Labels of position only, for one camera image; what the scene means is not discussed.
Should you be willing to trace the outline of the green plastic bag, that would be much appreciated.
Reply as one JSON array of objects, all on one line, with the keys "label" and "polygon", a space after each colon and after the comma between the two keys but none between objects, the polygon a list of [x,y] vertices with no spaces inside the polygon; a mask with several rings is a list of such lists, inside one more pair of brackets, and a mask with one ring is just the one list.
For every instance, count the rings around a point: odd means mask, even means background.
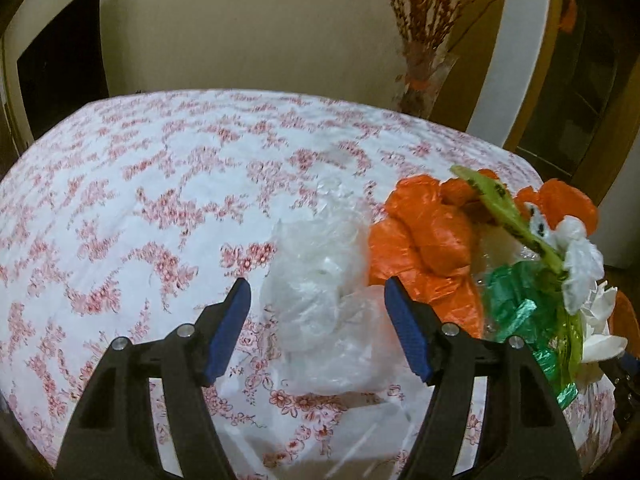
[{"label": "green plastic bag", "polygon": [[578,395],[584,337],[579,316],[565,309],[559,277],[536,260],[499,266],[486,278],[482,301],[486,337],[497,342],[521,337],[560,408],[568,408]]}]

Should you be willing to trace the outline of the white printed plastic bag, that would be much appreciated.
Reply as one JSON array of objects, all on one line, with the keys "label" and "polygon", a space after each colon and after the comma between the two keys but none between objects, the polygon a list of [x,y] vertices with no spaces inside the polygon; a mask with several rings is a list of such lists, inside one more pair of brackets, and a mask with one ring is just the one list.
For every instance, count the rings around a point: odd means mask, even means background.
[{"label": "white printed plastic bag", "polygon": [[585,223],[577,217],[569,214],[552,228],[533,203],[526,203],[525,211],[530,214],[529,231],[561,257],[564,307],[569,315],[576,314],[590,303],[598,281],[604,278],[603,256],[590,242]]}]

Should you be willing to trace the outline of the clear glass vase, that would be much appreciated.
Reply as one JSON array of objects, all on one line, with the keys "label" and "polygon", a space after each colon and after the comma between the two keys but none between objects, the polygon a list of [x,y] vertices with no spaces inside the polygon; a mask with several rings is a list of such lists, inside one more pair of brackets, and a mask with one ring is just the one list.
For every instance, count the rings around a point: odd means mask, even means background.
[{"label": "clear glass vase", "polygon": [[459,57],[415,41],[406,42],[402,54],[406,72],[399,110],[402,114],[428,119]]}]

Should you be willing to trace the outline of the floral pink white tablecloth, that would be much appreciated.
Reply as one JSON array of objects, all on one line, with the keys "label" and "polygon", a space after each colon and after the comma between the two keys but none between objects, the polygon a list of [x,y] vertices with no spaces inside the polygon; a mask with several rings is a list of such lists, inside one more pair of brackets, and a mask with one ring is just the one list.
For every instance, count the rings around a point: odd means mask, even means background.
[{"label": "floral pink white tablecloth", "polygon": [[259,305],[279,220],[342,184],[373,217],[396,182],[494,170],[538,188],[524,159],[423,120],[316,96],[176,91],[86,105],[1,181],[1,393],[46,466],[108,344],[165,337],[224,299],[254,298],[224,379],[204,396],[240,479],[397,479],[431,391],[292,396]]}]

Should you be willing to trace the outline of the glass sliding door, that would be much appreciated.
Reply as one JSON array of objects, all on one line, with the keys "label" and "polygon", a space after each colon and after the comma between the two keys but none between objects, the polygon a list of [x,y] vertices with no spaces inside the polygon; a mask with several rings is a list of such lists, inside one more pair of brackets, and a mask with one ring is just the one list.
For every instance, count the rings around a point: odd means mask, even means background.
[{"label": "glass sliding door", "polygon": [[544,180],[568,181],[639,56],[639,0],[563,0],[560,29],[516,148]]}]

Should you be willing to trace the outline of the yellow green printed bag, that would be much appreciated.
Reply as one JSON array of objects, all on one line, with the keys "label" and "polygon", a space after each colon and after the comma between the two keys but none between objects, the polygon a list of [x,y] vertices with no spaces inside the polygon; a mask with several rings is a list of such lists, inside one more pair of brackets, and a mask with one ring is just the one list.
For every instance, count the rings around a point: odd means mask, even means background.
[{"label": "yellow green printed bag", "polygon": [[450,171],[477,192],[480,202],[506,232],[537,254],[561,281],[567,278],[568,273],[564,269],[564,261],[560,254],[541,236],[529,229],[528,222],[500,181],[465,166],[454,165],[450,167]]}]

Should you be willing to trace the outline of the black television screen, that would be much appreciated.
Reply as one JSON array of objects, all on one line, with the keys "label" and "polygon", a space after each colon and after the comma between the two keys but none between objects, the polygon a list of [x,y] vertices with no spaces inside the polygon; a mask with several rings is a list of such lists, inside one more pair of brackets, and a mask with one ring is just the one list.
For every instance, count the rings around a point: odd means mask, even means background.
[{"label": "black television screen", "polygon": [[73,0],[17,59],[30,132],[36,140],[88,103],[106,99],[101,0]]}]

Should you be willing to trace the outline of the clear plastic bag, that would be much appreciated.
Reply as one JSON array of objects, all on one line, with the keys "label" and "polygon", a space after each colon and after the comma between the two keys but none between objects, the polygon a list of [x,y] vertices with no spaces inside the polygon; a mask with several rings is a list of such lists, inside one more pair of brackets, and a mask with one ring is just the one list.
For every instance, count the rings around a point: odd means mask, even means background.
[{"label": "clear plastic bag", "polygon": [[369,282],[370,210],[337,179],[317,193],[311,217],[272,231],[260,301],[276,323],[274,368],[296,396],[382,390],[402,356],[382,286]]}]

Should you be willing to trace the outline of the orange plastic trash basket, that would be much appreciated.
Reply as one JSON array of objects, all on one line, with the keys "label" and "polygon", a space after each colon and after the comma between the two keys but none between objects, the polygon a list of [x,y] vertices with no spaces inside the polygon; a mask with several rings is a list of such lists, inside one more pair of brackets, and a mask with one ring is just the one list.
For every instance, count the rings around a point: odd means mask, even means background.
[{"label": "orange plastic trash basket", "polygon": [[629,352],[636,352],[639,345],[639,323],[629,298],[619,289],[616,292],[615,307],[608,320],[613,335],[625,337]]}]

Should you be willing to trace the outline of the orange plastic bag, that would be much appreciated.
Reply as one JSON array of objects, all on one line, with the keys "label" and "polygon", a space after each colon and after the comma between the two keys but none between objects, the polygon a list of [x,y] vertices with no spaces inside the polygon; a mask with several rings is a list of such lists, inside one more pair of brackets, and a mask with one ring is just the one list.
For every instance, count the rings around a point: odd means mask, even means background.
[{"label": "orange plastic bag", "polygon": [[527,205],[536,206],[551,229],[555,229],[565,217],[571,216],[584,224],[588,235],[597,231],[597,206],[579,188],[574,188],[559,179],[544,182],[539,190],[534,190],[531,186],[522,188],[515,195],[514,202],[526,220],[532,218]]},{"label": "orange plastic bag", "polygon": [[472,261],[480,244],[477,226],[489,214],[478,193],[460,178],[442,182],[420,174],[397,182],[384,211],[369,233],[369,283],[396,276],[411,299],[479,337],[484,313]]}]

